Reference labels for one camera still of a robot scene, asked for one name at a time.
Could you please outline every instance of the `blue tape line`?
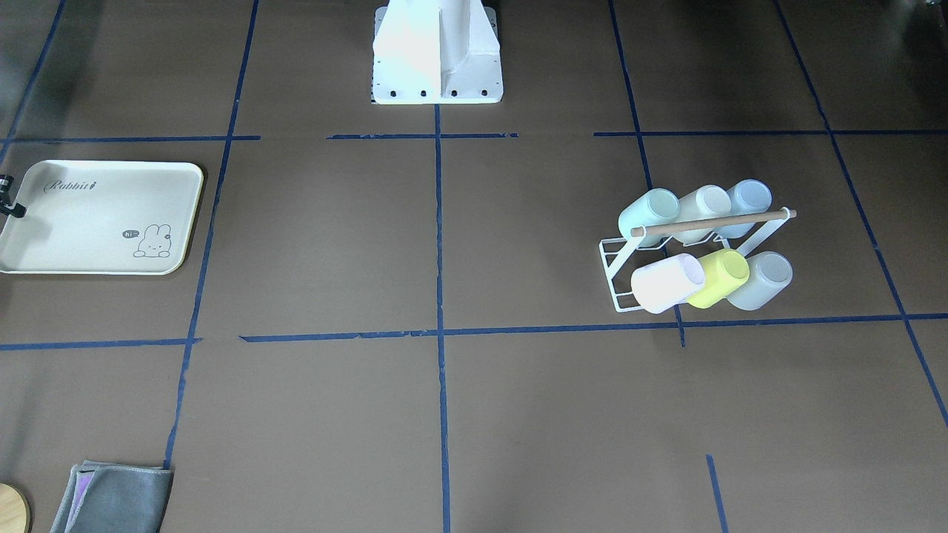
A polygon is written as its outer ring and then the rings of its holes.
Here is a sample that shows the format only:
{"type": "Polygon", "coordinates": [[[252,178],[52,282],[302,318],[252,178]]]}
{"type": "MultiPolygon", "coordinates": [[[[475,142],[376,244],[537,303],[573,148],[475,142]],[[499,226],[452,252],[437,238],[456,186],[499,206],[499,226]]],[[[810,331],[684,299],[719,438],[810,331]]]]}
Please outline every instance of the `blue tape line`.
{"type": "Polygon", "coordinates": [[[736,327],[748,325],[803,325],[816,323],[897,322],[902,315],[864,315],[848,317],[804,317],[799,319],[747,319],[738,321],[686,321],[684,327],[736,327]]]}
{"type": "MultiPolygon", "coordinates": [[[[379,140],[386,138],[435,138],[438,134],[338,134],[326,140],[379,140]]],[[[441,134],[441,138],[519,138],[518,133],[441,134]]]]}
{"type": "Polygon", "coordinates": [[[941,392],[939,391],[939,387],[935,383],[935,379],[932,377],[932,373],[928,368],[928,361],[925,360],[925,355],[922,353],[921,348],[916,342],[915,331],[912,329],[912,323],[905,313],[905,307],[902,305],[902,299],[899,298],[899,291],[896,290],[895,282],[893,282],[892,275],[889,273],[888,266],[885,264],[885,258],[883,257],[882,250],[879,247],[879,242],[876,240],[876,235],[872,231],[872,227],[869,225],[869,219],[866,216],[866,210],[863,209],[863,203],[859,199],[859,194],[856,193],[856,186],[852,181],[852,176],[849,174],[849,168],[846,165],[846,161],[843,159],[843,153],[839,149],[839,143],[836,142],[836,136],[834,135],[832,128],[830,128],[830,120],[827,117],[826,110],[823,108],[823,103],[820,101],[820,97],[816,94],[816,87],[813,85],[810,72],[803,63],[803,56],[800,54],[800,49],[796,45],[796,40],[793,38],[793,32],[790,30],[790,24],[787,22],[787,17],[783,14],[783,9],[780,7],[779,0],[774,0],[774,7],[776,9],[777,16],[780,18],[780,24],[783,25],[784,31],[787,33],[787,38],[790,40],[790,45],[793,48],[793,55],[796,56],[796,62],[799,64],[800,70],[803,72],[803,77],[806,80],[807,87],[810,89],[810,93],[813,96],[813,101],[816,103],[816,110],[819,112],[820,118],[823,119],[823,125],[826,128],[827,133],[829,133],[829,141],[832,142],[832,149],[836,154],[836,160],[839,162],[839,166],[843,171],[843,177],[846,179],[847,186],[849,187],[849,194],[852,195],[852,201],[856,204],[856,210],[859,212],[859,217],[862,219],[863,226],[866,228],[866,235],[869,237],[869,242],[872,244],[872,249],[876,252],[876,259],[879,260],[879,266],[883,270],[885,282],[888,284],[889,291],[892,293],[892,298],[895,300],[895,304],[899,308],[899,314],[902,318],[902,322],[905,325],[905,331],[908,333],[909,339],[912,340],[912,345],[915,348],[915,353],[919,359],[921,369],[925,373],[925,378],[928,380],[928,385],[932,390],[932,395],[935,397],[935,401],[939,406],[941,418],[944,421],[945,426],[948,427],[948,411],[945,409],[944,400],[941,398],[941,392]]]}
{"type": "Polygon", "coordinates": [[[724,514],[724,501],[720,496],[720,486],[718,485],[718,470],[714,466],[714,457],[710,453],[704,456],[708,462],[708,475],[711,476],[711,489],[714,490],[714,503],[718,507],[718,521],[720,522],[721,533],[728,533],[727,515],[724,514]]]}
{"type": "MultiPolygon", "coordinates": [[[[651,180],[651,170],[648,167],[648,155],[646,154],[646,143],[642,137],[642,124],[639,122],[639,112],[635,107],[635,94],[632,92],[632,78],[629,75],[629,64],[626,61],[626,50],[622,46],[622,36],[619,32],[619,21],[615,16],[615,3],[609,0],[609,15],[612,19],[612,33],[615,35],[615,47],[619,52],[619,64],[622,66],[622,76],[626,82],[626,95],[629,97],[629,110],[632,113],[632,125],[635,127],[635,140],[639,145],[639,157],[642,159],[642,171],[646,176],[646,187],[651,191],[654,189],[651,180]]],[[[679,336],[682,346],[684,346],[684,327],[682,326],[682,313],[678,306],[675,306],[675,321],[678,323],[679,336]]]]}
{"type": "Polygon", "coordinates": [[[519,138],[518,133],[498,134],[441,134],[441,138],[519,138]]]}
{"type": "Polygon", "coordinates": [[[339,134],[326,140],[377,140],[382,138],[434,138],[433,134],[339,134]]]}
{"type": "MultiPolygon", "coordinates": [[[[931,321],[948,320],[948,313],[923,313],[907,315],[909,320],[931,321]]],[[[850,322],[898,322],[901,315],[854,315],[842,317],[801,317],[787,319],[748,319],[735,321],[682,321],[684,328],[703,327],[743,327],[765,325],[805,325],[819,323],[850,322]]],[[[676,329],[677,322],[637,322],[618,324],[578,324],[578,325],[527,325],[515,327],[467,327],[445,328],[446,337],[468,335],[508,335],[525,333],[571,333],[586,331],[630,331],[639,329],[676,329]]],[[[312,333],[298,335],[256,335],[241,336],[246,342],[300,342],[309,340],[351,340],[351,339],[392,339],[402,337],[436,337],[436,329],[411,329],[402,331],[362,331],[350,333],[312,333]]]]}
{"type": "Polygon", "coordinates": [[[940,321],[948,319],[948,313],[909,313],[905,316],[910,321],[940,321]]]}
{"type": "MultiPolygon", "coordinates": [[[[662,251],[665,252],[665,257],[668,257],[668,252],[664,249],[662,251]]],[[[675,322],[678,324],[678,337],[682,342],[682,348],[684,348],[684,322],[682,322],[682,307],[680,305],[675,305],[675,322]]]]}
{"type": "Polygon", "coordinates": [[[451,532],[451,480],[447,460],[447,374],[445,373],[445,292],[444,292],[444,204],[441,190],[441,106],[434,106],[434,196],[436,201],[435,223],[437,224],[438,278],[438,382],[441,385],[439,405],[441,409],[441,516],[444,533],[451,532]]]}
{"type": "MultiPolygon", "coordinates": [[[[766,136],[819,136],[826,135],[823,130],[721,130],[721,131],[680,131],[680,132],[642,132],[642,137],[766,137],[766,136]]],[[[635,132],[592,132],[593,137],[635,137],[635,132]]]]}
{"type": "MultiPolygon", "coordinates": [[[[250,46],[253,43],[253,30],[257,24],[257,8],[260,6],[260,0],[253,1],[253,10],[250,12],[250,24],[246,31],[246,42],[244,44],[244,58],[241,61],[240,75],[237,77],[237,89],[234,91],[234,103],[230,108],[230,126],[228,127],[228,136],[233,136],[234,127],[237,124],[237,112],[240,109],[241,92],[244,90],[244,76],[246,74],[246,64],[250,59],[250,46]]],[[[210,221],[208,223],[208,237],[204,243],[204,255],[201,259],[201,273],[197,278],[197,288],[194,290],[194,310],[191,313],[191,325],[188,327],[188,339],[194,339],[197,333],[197,319],[201,314],[201,300],[204,296],[204,282],[208,275],[208,263],[210,262],[210,249],[214,241],[214,223],[217,219],[217,208],[221,201],[221,190],[224,187],[224,177],[228,171],[228,162],[230,159],[231,140],[224,143],[224,153],[221,156],[221,171],[217,176],[217,187],[214,190],[214,203],[210,209],[210,221]]],[[[174,453],[174,440],[177,438],[178,423],[181,421],[181,405],[184,402],[184,391],[187,385],[186,375],[191,366],[191,351],[193,342],[185,345],[184,355],[181,360],[181,375],[178,377],[177,404],[174,408],[174,423],[172,430],[168,434],[168,444],[165,447],[164,467],[171,467],[172,456],[174,453]]]]}
{"type": "Polygon", "coordinates": [[[64,137],[64,138],[9,138],[12,144],[63,144],[63,143],[109,143],[109,142],[196,142],[224,140],[260,140],[259,135],[206,135],[169,137],[64,137]]]}
{"type": "Polygon", "coordinates": [[[353,333],[314,333],[301,335],[242,335],[245,342],[301,342],[308,340],[351,340],[351,339],[398,339],[403,337],[434,337],[433,329],[412,329],[405,331],[360,331],[353,333]]]}
{"type": "Polygon", "coordinates": [[[446,329],[448,337],[460,335],[507,335],[521,333],[572,333],[583,331],[629,331],[637,329],[676,329],[676,322],[642,322],[584,325],[526,325],[519,327],[467,327],[446,329]]]}
{"type": "Polygon", "coordinates": [[[905,331],[908,332],[908,338],[912,340],[912,348],[915,349],[915,357],[919,359],[921,371],[924,372],[925,379],[928,381],[928,386],[932,389],[932,394],[935,396],[935,403],[938,404],[939,411],[941,412],[941,420],[944,421],[945,427],[948,427],[948,410],[945,409],[945,402],[941,398],[939,386],[935,382],[935,377],[932,376],[931,369],[928,368],[928,361],[925,360],[925,354],[921,351],[919,340],[915,337],[915,330],[912,329],[912,325],[908,320],[905,321],[905,331]]]}
{"type": "Polygon", "coordinates": [[[833,130],[834,135],[948,135],[948,130],[833,130]]]}
{"type": "MultiPolygon", "coordinates": [[[[56,14],[53,15],[53,22],[51,25],[49,25],[49,33],[46,35],[46,41],[43,43],[43,50],[40,51],[40,57],[36,60],[36,66],[33,67],[32,74],[29,75],[29,81],[23,90],[23,97],[20,99],[20,104],[16,107],[16,114],[13,115],[13,122],[11,122],[9,125],[7,138],[16,137],[16,130],[20,127],[20,120],[23,118],[23,114],[27,110],[29,95],[32,94],[33,87],[36,86],[36,81],[40,77],[40,70],[43,68],[43,64],[46,62],[46,56],[49,55],[49,49],[52,47],[53,37],[56,36],[56,30],[59,29],[60,21],[63,20],[64,8],[65,0],[60,0],[60,4],[56,8],[56,14]]],[[[4,144],[3,147],[0,148],[0,163],[3,163],[4,159],[7,158],[7,150],[9,150],[9,144],[4,144]]]]}
{"type": "Polygon", "coordinates": [[[133,346],[182,346],[187,339],[78,340],[72,342],[25,342],[0,344],[0,352],[26,350],[70,350],[84,348],[128,348],[133,346]]]}

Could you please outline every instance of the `plastic cup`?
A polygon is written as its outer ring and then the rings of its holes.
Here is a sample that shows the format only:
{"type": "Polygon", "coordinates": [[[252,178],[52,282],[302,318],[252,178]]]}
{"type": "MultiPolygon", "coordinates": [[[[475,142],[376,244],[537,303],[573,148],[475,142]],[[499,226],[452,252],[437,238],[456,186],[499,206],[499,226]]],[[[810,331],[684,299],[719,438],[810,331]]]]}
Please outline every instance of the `plastic cup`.
{"type": "Polygon", "coordinates": [[[727,301],[744,311],[756,311],[780,293],[793,279],[790,261],[775,251],[762,251],[747,259],[750,278],[727,296],[727,301]]]}
{"type": "Polygon", "coordinates": [[[632,272],[632,293],[649,313],[662,313],[704,286],[704,269],[695,256],[680,253],[632,272]]]}
{"type": "MultiPolygon", "coordinates": [[[[642,226],[670,224],[678,217],[678,196],[668,189],[652,189],[639,196],[619,214],[619,232],[626,240],[631,240],[632,230],[642,226]]],[[[661,236],[646,236],[640,247],[653,247],[662,240],[661,236]]]]}
{"type": "MultiPolygon", "coordinates": [[[[705,185],[679,200],[679,214],[675,222],[690,222],[704,220],[731,214],[731,198],[727,191],[717,185],[705,185]]],[[[712,231],[688,230],[672,233],[672,237],[683,245],[697,243],[712,231]]]]}
{"type": "MultiPolygon", "coordinates": [[[[728,189],[727,196],[731,199],[731,214],[734,215],[767,211],[770,209],[771,202],[774,201],[770,189],[762,181],[756,179],[738,182],[737,185],[728,189]]],[[[750,222],[715,228],[715,232],[726,239],[739,239],[753,227],[754,223],[750,222]]]]}
{"type": "Polygon", "coordinates": [[[688,297],[688,303],[699,309],[720,302],[750,277],[747,260],[733,249],[719,249],[698,261],[704,269],[704,288],[688,297]]]}

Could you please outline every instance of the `white metal cup rack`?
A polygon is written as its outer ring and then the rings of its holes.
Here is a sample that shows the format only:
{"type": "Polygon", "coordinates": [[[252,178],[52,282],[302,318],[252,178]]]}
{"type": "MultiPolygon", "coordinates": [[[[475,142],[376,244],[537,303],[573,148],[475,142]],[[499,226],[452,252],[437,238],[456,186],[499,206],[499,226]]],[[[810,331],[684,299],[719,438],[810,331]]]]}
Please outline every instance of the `white metal cup rack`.
{"type": "Polygon", "coordinates": [[[636,250],[662,249],[662,247],[664,247],[665,244],[671,240],[672,233],[688,230],[709,230],[709,233],[707,236],[701,239],[701,241],[684,245],[685,247],[697,246],[708,241],[712,241],[721,243],[724,248],[730,248],[731,244],[728,242],[728,240],[711,231],[713,228],[763,222],[764,224],[758,228],[757,231],[752,233],[750,237],[747,237],[747,239],[737,247],[737,252],[740,253],[740,255],[747,257],[749,253],[754,251],[758,246],[760,246],[761,243],[767,240],[768,237],[779,230],[780,227],[783,226],[788,220],[795,217],[796,211],[785,207],[778,211],[767,211],[757,214],[721,216],[718,218],[707,218],[704,220],[694,220],[689,222],[676,222],[673,224],[660,224],[656,226],[642,226],[641,228],[636,228],[632,231],[632,238],[628,241],[622,237],[615,239],[603,239],[599,241],[599,257],[602,259],[602,268],[606,274],[606,283],[609,285],[609,292],[612,296],[612,305],[615,306],[616,312],[619,313],[628,313],[629,311],[637,311],[642,309],[641,305],[623,307],[622,304],[619,303],[619,299],[624,296],[633,296],[633,294],[631,291],[616,292],[615,288],[615,276],[619,273],[619,270],[622,269],[622,267],[626,264],[629,258],[631,258],[632,254],[635,253],[636,250]],[[639,248],[639,245],[646,238],[646,235],[663,235],[664,238],[661,242],[659,242],[658,245],[654,247],[639,248]],[[619,244],[621,244],[622,247],[618,251],[606,251],[607,245],[619,244]]]}

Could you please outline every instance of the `rabbit cartoon drawing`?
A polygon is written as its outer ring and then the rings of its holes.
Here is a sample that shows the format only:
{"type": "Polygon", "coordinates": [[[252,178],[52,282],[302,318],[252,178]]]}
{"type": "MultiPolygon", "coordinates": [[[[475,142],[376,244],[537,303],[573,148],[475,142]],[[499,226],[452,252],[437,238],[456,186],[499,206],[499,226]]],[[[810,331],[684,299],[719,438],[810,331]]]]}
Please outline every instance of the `rabbit cartoon drawing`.
{"type": "Polygon", "coordinates": [[[138,243],[135,257],[168,257],[172,249],[172,227],[152,224],[145,228],[145,234],[138,243]]]}

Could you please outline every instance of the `folded towel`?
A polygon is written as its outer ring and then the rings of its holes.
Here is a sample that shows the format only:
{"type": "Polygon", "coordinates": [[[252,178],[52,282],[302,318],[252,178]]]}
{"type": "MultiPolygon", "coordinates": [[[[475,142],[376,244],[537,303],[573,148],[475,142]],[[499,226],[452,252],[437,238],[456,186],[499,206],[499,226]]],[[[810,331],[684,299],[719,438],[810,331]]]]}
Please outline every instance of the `folded towel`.
{"type": "Polygon", "coordinates": [[[156,533],[171,480],[161,467],[83,461],[69,472],[50,533],[156,533]]]}

